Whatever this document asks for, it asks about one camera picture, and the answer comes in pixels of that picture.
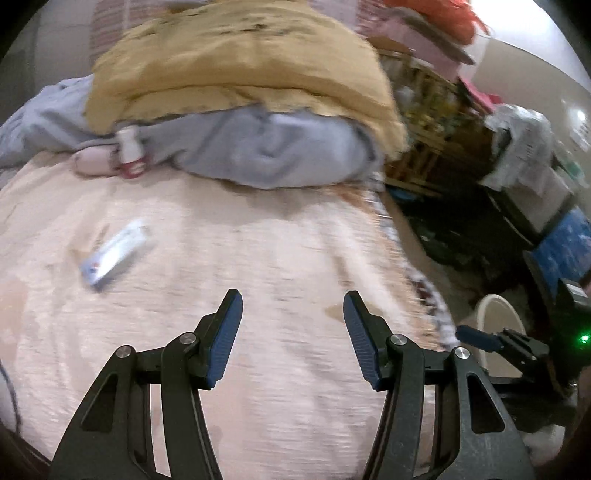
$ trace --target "white plastic bag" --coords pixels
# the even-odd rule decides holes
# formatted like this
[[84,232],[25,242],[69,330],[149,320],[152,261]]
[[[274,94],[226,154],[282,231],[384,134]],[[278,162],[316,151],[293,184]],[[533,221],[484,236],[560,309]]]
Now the white plastic bag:
[[494,171],[480,183],[497,191],[520,183],[541,196],[551,175],[554,135],[548,119],[517,105],[498,105],[495,113],[487,117],[486,126],[496,132],[494,155],[499,154],[502,129],[511,133],[511,142]]

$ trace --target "white wall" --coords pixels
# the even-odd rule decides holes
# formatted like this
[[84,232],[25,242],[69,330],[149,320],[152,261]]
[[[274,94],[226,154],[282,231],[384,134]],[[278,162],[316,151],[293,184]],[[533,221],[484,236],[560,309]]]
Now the white wall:
[[96,0],[50,0],[41,9],[35,88],[90,73],[90,22]]
[[[491,27],[493,38],[547,61],[591,92],[591,79],[573,47],[534,0],[472,0],[472,8]],[[485,43],[476,41],[478,47]]]
[[39,17],[39,13],[33,16],[0,62],[0,124],[36,94],[35,46]]

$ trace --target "floor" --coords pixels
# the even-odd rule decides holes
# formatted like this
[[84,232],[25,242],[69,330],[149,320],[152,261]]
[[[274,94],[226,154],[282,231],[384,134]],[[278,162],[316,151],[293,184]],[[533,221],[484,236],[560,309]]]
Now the floor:
[[[394,221],[408,260],[437,287],[447,303],[453,321],[456,325],[459,324],[473,312],[472,306],[485,295],[482,280],[476,274],[459,272],[429,258],[392,197],[384,192],[381,194],[381,200]],[[502,293],[502,297],[505,297],[513,305],[524,322],[525,328],[528,329],[532,324],[532,314],[527,305],[527,297],[523,287],[505,291]]]

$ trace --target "gray blanket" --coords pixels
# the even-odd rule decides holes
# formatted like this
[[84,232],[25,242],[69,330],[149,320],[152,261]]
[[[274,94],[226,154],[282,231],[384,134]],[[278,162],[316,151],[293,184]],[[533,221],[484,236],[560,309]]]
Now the gray blanket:
[[[45,87],[0,127],[0,167],[26,163],[42,150],[75,152],[116,143],[84,118],[92,75]],[[346,118],[307,110],[272,113],[260,105],[196,113],[140,126],[155,164],[272,189],[362,180],[383,154],[368,130]]]

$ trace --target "toothpaste tube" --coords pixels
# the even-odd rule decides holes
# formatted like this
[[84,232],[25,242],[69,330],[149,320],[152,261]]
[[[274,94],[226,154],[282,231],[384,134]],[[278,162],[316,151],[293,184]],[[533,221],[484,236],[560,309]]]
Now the toothpaste tube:
[[147,239],[147,228],[143,220],[133,220],[81,263],[82,278],[88,285],[101,289],[127,266],[128,261]]

